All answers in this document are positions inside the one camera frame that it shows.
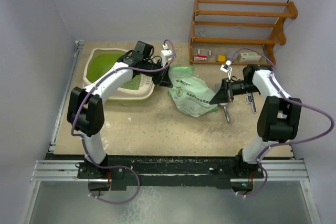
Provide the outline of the silver metal scoop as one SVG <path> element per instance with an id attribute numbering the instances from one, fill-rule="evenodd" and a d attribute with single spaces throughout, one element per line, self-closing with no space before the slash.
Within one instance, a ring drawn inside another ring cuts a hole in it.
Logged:
<path id="1" fill-rule="evenodd" d="M 228 111 L 229 105 L 230 105 L 230 103 L 218 104 L 218 106 L 223 109 L 224 115 L 225 115 L 225 118 L 226 118 L 226 122 L 228 124 L 230 124 L 230 114 L 229 114 L 229 111 Z"/>

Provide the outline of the black white bag sealing strip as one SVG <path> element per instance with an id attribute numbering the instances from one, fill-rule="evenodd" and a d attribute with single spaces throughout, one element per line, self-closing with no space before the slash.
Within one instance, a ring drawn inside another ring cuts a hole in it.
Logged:
<path id="1" fill-rule="evenodd" d="M 251 106 L 251 110 L 253 113 L 257 113 L 256 104 L 255 104 L 254 96 L 252 93 L 246 94 L 245 102 L 246 104 L 249 104 Z"/>

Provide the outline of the green cat litter bag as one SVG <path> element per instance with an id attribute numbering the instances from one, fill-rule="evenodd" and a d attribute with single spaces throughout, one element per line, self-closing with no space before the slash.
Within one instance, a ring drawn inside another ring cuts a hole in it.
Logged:
<path id="1" fill-rule="evenodd" d="M 193 67 L 171 67 L 169 78 L 173 87 L 168 95 L 181 113 L 197 118 L 217 110 L 216 104 L 209 103 L 215 92 L 194 74 Z"/>

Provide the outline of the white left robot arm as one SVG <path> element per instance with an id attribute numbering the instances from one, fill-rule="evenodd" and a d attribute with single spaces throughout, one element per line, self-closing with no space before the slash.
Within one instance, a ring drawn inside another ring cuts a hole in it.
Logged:
<path id="1" fill-rule="evenodd" d="M 96 178 L 108 172 L 105 163 L 107 154 L 102 146 L 100 131 L 104 125 L 104 104 L 126 82 L 143 74 L 151 77 L 156 86 L 172 87 L 169 68 L 176 58 L 173 43 L 166 39 L 162 43 L 160 59 L 154 61 L 154 47 L 138 41 L 135 48 L 119 57 L 102 77 L 92 84 L 75 87 L 70 93 L 67 121 L 71 124 L 71 135 L 80 137 L 90 173 Z"/>

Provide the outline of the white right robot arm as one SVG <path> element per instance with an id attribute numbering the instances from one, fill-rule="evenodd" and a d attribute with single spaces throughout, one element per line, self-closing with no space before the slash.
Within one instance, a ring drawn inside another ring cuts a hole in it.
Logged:
<path id="1" fill-rule="evenodd" d="M 259 93 L 264 105 L 257 121 L 257 137 L 247 148 L 241 150 L 242 159 L 234 164 L 234 173 L 246 177 L 277 144 L 285 145 L 297 136 L 301 100 L 292 98 L 281 89 L 270 66 L 248 64 L 243 69 L 243 80 L 232 82 L 224 78 L 210 104 L 233 101 L 234 96 Z"/>

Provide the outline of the green litter pellets pile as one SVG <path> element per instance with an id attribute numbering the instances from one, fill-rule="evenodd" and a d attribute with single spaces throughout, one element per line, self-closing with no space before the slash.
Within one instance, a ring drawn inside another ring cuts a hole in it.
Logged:
<path id="1" fill-rule="evenodd" d="M 136 75 L 133 79 L 130 81 L 124 83 L 121 88 L 127 89 L 127 90 L 138 90 L 141 83 L 141 75 Z"/>

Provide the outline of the red white small box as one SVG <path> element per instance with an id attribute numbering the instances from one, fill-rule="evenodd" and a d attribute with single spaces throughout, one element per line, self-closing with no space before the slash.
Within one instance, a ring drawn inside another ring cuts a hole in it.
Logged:
<path id="1" fill-rule="evenodd" d="M 194 61 L 206 61 L 207 56 L 206 55 L 195 55 L 194 56 Z"/>

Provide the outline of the green white carton box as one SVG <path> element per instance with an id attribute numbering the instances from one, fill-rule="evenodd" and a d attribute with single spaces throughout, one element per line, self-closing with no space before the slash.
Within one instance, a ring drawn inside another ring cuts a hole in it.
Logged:
<path id="1" fill-rule="evenodd" d="M 261 55 L 256 52 L 241 52 L 238 55 L 238 62 L 259 62 Z"/>

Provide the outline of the beige green litter box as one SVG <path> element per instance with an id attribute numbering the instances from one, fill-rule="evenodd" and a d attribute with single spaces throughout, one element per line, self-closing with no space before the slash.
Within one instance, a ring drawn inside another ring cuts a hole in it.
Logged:
<path id="1" fill-rule="evenodd" d="M 86 87 L 97 81 L 107 73 L 117 59 L 127 52 L 120 48 L 95 48 L 86 62 L 82 86 Z M 149 98 L 154 90 L 152 79 L 141 74 L 141 83 L 138 90 L 127 90 L 118 88 L 109 98 L 111 101 L 136 102 L 144 101 Z"/>

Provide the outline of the yellow small block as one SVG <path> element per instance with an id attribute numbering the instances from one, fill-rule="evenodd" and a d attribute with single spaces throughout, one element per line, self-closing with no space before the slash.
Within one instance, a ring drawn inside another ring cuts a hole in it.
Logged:
<path id="1" fill-rule="evenodd" d="M 224 56 L 224 55 L 217 55 L 216 61 L 217 62 L 225 62 L 226 61 L 226 56 Z"/>

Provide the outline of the grey round container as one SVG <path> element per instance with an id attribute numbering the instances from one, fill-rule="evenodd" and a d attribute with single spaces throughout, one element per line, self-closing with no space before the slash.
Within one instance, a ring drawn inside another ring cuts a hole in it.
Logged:
<path id="1" fill-rule="evenodd" d="M 238 54 L 238 51 L 232 51 L 232 52 L 230 52 L 228 54 L 228 56 L 227 56 L 227 60 L 234 61 L 234 59 L 236 58 L 237 54 Z"/>

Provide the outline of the wooden shelf rack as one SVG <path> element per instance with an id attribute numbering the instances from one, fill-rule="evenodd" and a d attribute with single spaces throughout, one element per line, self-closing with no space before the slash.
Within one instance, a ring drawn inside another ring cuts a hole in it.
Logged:
<path id="1" fill-rule="evenodd" d="M 282 12 L 261 12 L 261 11 L 234 11 L 234 10 L 209 10 L 201 9 L 200 4 L 217 4 L 217 5 L 243 5 L 243 6 L 275 6 L 282 7 Z M 274 18 L 273 23 L 251 23 L 251 22 L 219 22 L 219 21 L 200 21 L 196 18 L 198 16 L 224 16 L 224 17 L 243 17 L 243 18 Z M 193 46 L 198 44 L 227 44 L 227 45 L 256 45 L 262 46 L 264 52 L 267 54 L 267 59 L 271 63 L 276 64 L 274 56 L 274 46 L 276 44 L 284 45 L 286 37 L 284 33 L 285 20 L 296 19 L 298 17 L 298 10 L 292 1 L 286 3 L 281 2 L 253 2 L 253 1 L 228 1 L 228 0 L 194 0 L 192 19 L 190 25 L 190 33 L 188 38 L 188 59 L 190 64 L 215 64 L 216 62 L 196 61 L 193 54 Z M 197 37 L 197 26 L 214 26 L 214 27 L 248 27 L 248 28 L 270 28 L 271 32 L 267 39 L 248 39 L 248 38 L 206 38 L 203 36 Z"/>

